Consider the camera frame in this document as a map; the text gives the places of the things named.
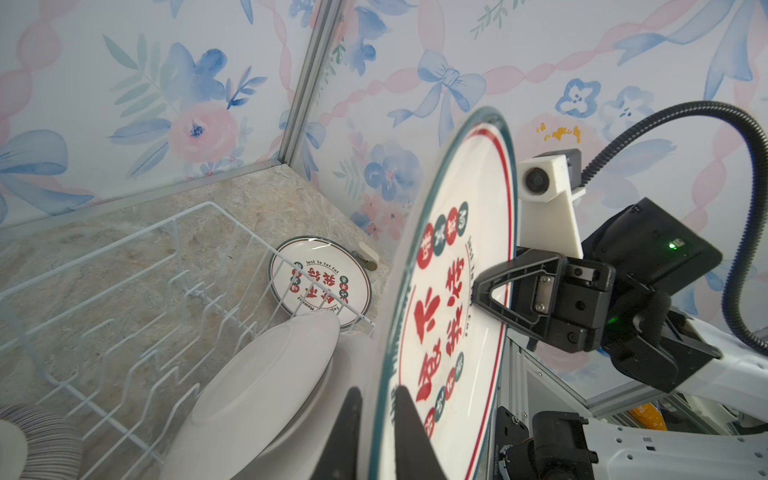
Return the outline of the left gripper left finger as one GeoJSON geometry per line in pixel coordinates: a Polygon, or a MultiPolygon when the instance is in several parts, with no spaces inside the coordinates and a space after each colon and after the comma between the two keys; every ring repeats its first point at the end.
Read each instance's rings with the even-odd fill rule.
{"type": "Polygon", "coordinates": [[[360,389],[350,388],[311,480],[356,479],[362,405],[360,389]]]}

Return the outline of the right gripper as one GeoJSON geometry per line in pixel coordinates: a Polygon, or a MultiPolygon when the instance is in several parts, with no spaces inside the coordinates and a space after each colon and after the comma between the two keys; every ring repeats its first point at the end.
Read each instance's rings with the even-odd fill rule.
{"type": "Polygon", "coordinates": [[[519,248],[475,279],[472,304],[566,353],[590,352],[600,346],[615,279],[607,263],[519,248]]]}

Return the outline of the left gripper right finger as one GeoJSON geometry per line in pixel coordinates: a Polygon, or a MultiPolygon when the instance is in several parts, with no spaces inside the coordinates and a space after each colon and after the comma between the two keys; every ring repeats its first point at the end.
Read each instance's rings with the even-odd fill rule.
{"type": "Polygon", "coordinates": [[[398,480],[445,480],[408,389],[400,385],[395,394],[395,464],[398,480]]]}

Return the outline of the plate with green rim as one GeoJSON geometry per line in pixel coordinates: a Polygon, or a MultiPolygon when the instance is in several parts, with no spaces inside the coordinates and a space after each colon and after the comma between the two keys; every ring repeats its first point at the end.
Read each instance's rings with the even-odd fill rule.
{"type": "Polygon", "coordinates": [[[323,237],[299,236],[283,242],[272,255],[268,279],[288,314],[327,311],[337,316],[341,328],[364,320],[373,298],[362,264],[323,237]]]}

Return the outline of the plate with orange pattern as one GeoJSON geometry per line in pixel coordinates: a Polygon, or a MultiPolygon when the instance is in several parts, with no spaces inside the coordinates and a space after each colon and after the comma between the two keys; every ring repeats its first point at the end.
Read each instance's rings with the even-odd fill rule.
{"type": "Polygon", "coordinates": [[[320,459],[347,392],[365,383],[373,340],[359,331],[340,335],[332,360],[299,412],[252,460],[238,479],[309,479],[320,459]]]}

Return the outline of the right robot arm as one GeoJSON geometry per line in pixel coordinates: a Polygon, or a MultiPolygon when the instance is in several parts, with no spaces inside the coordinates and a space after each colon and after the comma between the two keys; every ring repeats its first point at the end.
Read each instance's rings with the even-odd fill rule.
{"type": "MultiPolygon", "coordinates": [[[[727,332],[676,310],[674,293],[711,270],[718,251],[650,200],[608,220],[577,259],[521,248],[483,272],[472,302],[532,344],[601,350],[621,374],[664,393],[725,404],[765,420],[767,345],[740,315],[740,296],[767,216],[750,205],[723,290],[727,332]]],[[[544,411],[498,422],[498,479],[763,479],[767,437],[662,435],[544,411]]]]}

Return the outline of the striped ceramic bowl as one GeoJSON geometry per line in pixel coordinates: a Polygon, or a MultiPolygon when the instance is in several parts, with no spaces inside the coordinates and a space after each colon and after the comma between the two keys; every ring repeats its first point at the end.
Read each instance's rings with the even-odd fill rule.
{"type": "Polygon", "coordinates": [[[33,404],[1,406],[2,479],[77,479],[83,457],[78,429],[33,404]]]}

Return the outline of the right aluminium corner post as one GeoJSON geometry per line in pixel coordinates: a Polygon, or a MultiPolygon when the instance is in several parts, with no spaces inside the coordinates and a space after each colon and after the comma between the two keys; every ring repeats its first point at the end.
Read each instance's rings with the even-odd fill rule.
{"type": "Polygon", "coordinates": [[[330,44],[341,17],[344,2],[329,0],[319,2],[319,13],[302,64],[296,93],[291,103],[286,128],[278,150],[277,160],[291,166],[298,155],[301,134],[315,96],[323,62],[330,51],[330,44]]]}

